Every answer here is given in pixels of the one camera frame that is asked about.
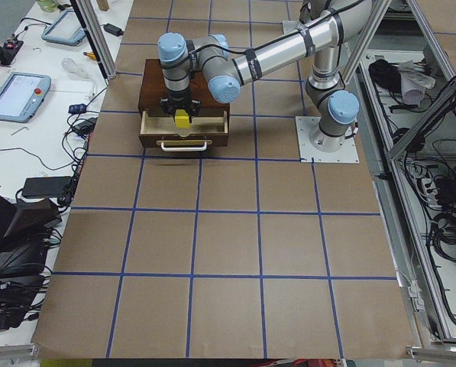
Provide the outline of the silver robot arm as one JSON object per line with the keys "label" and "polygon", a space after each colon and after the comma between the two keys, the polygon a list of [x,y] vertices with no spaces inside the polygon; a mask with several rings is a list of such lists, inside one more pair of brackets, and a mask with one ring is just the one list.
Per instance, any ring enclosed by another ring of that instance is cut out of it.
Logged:
{"label": "silver robot arm", "polygon": [[215,101],[230,103],[241,87],[262,79],[291,63],[313,57],[306,80],[306,93],[321,118],[310,135],[321,151],[337,151],[347,139],[347,130],[357,117],[357,97],[344,89],[339,74],[339,52],[343,43],[356,36],[370,19],[371,1],[305,1],[294,31],[248,48],[230,58],[222,34],[187,40],[179,33],[163,34],[157,42],[167,97],[163,111],[175,115],[183,110],[197,115],[200,103],[192,100],[191,76],[200,72]]}

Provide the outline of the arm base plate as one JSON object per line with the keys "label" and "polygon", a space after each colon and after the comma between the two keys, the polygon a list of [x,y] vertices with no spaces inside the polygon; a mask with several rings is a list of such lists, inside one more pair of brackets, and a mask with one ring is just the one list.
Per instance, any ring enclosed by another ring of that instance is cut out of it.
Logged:
{"label": "arm base plate", "polygon": [[303,163],[358,164],[357,147],[351,126],[341,137],[325,135],[318,116],[296,116],[300,160]]}

